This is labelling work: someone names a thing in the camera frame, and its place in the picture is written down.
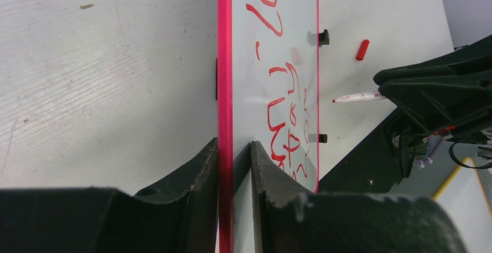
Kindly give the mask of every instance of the yellow line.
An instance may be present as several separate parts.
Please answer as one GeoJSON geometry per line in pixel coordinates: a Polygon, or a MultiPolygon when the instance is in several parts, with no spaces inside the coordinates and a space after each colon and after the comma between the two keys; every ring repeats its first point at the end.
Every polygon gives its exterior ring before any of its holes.
{"type": "MultiPolygon", "coordinates": [[[[470,161],[473,164],[473,166],[475,167],[475,162],[473,162],[473,159],[471,159],[471,158],[468,157],[468,158],[465,158],[462,162],[465,163],[467,161],[470,161]]],[[[458,166],[458,168],[456,168],[453,171],[453,173],[445,181],[445,183],[443,184],[443,186],[441,186],[441,188],[436,192],[436,194],[434,195],[434,197],[432,197],[434,200],[437,200],[437,198],[439,198],[439,196],[444,192],[444,190],[446,189],[446,187],[451,183],[451,181],[454,179],[454,177],[456,176],[456,174],[458,174],[458,172],[460,171],[461,168],[463,168],[463,167],[462,166],[458,166]]],[[[485,191],[483,190],[482,182],[480,181],[480,177],[478,176],[477,170],[476,169],[473,169],[473,170],[474,170],[475,175],[477,177],[478,184],[480,186],[480,190],[482,191],[483,199],[485,201],[485,204],[487,205],[487,209],[489,210],[490,218],[492,219],[492,211],[490,210],[489,201],[487,201],[487,197],[485,196],[485,191]]]]}
{"type": "MultiPolygon", "coordinates": [[[[463,162],[466,162],[467,160],[471,160],[471,158],[466,158],[465,160],[463,160],[463,162]]],[[[441,186],[441,188],[436,192],[436,194],[434,194],[434,197],[432,197],[435,200],[437,200],[437,198],[439,198],[439,196],[441,196],[441,194],[444,192],[444,190],[446,189],[446,187],[451,183],[451,181],[454,179],[454,177],[458,174],[458,172],[460,171],[460,169],[463,168],[462,166],[458,166],[458,168],[456,168],[453,173],[449,176],[449,178],[447,178],[447,180],[444,182],[443,186],[441,186]]]]}

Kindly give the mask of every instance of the black cable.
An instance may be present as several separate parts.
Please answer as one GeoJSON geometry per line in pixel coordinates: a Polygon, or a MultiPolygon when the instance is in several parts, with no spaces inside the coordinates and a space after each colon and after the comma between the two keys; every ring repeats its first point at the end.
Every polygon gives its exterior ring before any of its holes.
{"type": "Polygon", "coordinates": [[[415,147],[416,146],[414,146],[414,151],[413,151],[412,155],[408,159],[407,169],[405,170],[404,161],[405,161],[405,156],[406,156],[405,151],[407,149],[407,146],[403,142],[403,132],[402,132],[400,134],[400,140],[399,140],[400,153],[398,155],[398,158],[400,159],[400,172],[401,172],[401,175],[403,178],[409,178],[410,177],[410,173],[412,171],[412,166],[413,166],[413,162],[414,162],[414,158],[415,158],[415,147]]]}
{"type": "Polygon", "coordinates": [[[465,167],[465,168],[469,168],[469,169],[477,169],[477,170],[484,170],[484,169],[490,169],[492,168],[492,162],[491,163],[488,163],[488,164],[485,164],[485,165],[482,165],[482,166],[479,166],[479,167],[472,167],[472,166],[468,166],[466,164],[463,164],[463,162],[461,162],[460,160],[458,160],[456,158],[456,156],[454,155],[454,151],[453,151],[453,148],[456,144],[468,144],[468,143],[465,143],[465,142],[456,142],[456,143],[453,143],[450,147],[449,147],[449,156],[451,157],[451,159],[456,163],[458,164],[459,166],[462,166],[462,167],[465,167]]]}

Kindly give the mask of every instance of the dark stain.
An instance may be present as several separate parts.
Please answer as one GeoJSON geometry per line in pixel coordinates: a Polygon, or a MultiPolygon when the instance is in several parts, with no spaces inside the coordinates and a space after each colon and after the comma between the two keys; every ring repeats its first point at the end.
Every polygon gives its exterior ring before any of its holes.
{"type": "Polygon", "coordinates": [[[92,3],[88,4],[88,5],[81,5],[80,6],[80,9],[84,10],[84,9],[87,9],[87,8],[91,8],[93,7],[94,5],[92,3]]]}

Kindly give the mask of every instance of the marker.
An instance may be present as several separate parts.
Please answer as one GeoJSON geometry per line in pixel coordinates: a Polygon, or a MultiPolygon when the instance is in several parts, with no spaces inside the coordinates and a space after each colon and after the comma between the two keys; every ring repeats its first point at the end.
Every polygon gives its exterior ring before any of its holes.
{"type": "Polygon", "coordinates": [[[441,135],[441,134],[443,134],[445,132],[449,133],[451,130],[453,130],[455,128],[456,128],[456,126],[450,125],[450,126],[448,126],[446,128],[443,128],[443,129],[441,129],[441,130],[439,130],[437,132],[434,132],[432,135],[436,135],[437,136],[437,135],[441,135]]]}
{"type": "Polygon", "coordinates": [[[367,47],[369,47],[369,40],[364,39],[362,43],[360,44],[359,51],[357,52],[357,55],[355,56],[356,60],[363,60],[364,56],[366,56],[366,51],[367,47]]]}
{"type": "Polygon", "coordinates": [[[359,101],[368,101],[368,100],[379,100],[386,99],[381,92],[362,92],[355,93],[353,95],[344,95],[339,98],[335,98],[333,103],[345,103],[345,102],[359,102],[359,101]]]}

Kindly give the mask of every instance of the white wall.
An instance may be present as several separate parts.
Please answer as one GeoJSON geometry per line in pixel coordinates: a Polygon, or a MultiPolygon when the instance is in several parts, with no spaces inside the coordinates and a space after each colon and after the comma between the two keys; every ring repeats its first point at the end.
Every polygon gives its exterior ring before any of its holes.
{"type": "Polygon", "coordinates": [[[443,0],[455,47],[492,34],[492,0],[443,0]]]}

